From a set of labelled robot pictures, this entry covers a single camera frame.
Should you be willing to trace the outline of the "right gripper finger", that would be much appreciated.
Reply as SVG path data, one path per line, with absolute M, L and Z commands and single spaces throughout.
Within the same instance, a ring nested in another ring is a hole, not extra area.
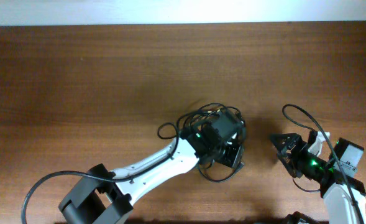
M 280 154 L 286 154 L 303 142 L 301 136 L 296 133 L 271 134 L 270 140 Z
M 283 164 L 285 169 L 288 171 L 289 175 L 293 178 L 296 178 L 296 169 L 292 160 L 291 154 L 282 154 L 280 152 L 277 153 L 277 158 Z

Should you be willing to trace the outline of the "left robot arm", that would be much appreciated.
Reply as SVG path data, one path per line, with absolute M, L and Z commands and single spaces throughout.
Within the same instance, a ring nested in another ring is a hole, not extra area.
M 108 170 L 98 164 L 88 170 L 60 202 L 67 223 L 125 223 L 134 204 L 168 179 L 198 165 L 218 162 L 238 171 L 245 121 L 230 109 L 205 111 L 201 121 L 181 129 L 169 145 L 129 166 Z

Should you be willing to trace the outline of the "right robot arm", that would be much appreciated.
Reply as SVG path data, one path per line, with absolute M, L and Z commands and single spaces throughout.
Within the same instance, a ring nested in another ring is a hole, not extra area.
M 319 184 L 317 192 L 327 208 L 330 223 L 366 223 L 366 191 L 355 179 L 356 165 L 364 149 L 346 139 L 339 139 L 327 161 L 319 158 L 329 133 L 310 131 L 308 141 L 296 133 L 272 134 L 270 140 L 277 157 L 293 179 L 306 177 Z

